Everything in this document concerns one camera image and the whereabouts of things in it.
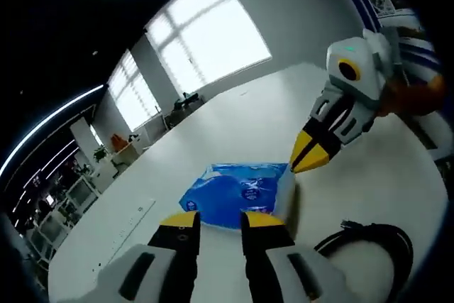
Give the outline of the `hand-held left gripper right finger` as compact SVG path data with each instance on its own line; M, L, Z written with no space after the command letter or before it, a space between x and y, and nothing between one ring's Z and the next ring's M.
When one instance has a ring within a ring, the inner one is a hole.
M254 302L354 302L345 275L328 259L298 246L276 216L240 216L245 274Z

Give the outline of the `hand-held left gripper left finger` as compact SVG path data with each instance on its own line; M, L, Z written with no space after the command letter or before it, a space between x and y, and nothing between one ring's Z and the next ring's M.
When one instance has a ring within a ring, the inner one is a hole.
M84 302L189 302L197 277L201 220L198 211L163 220L146 245L107 265Z

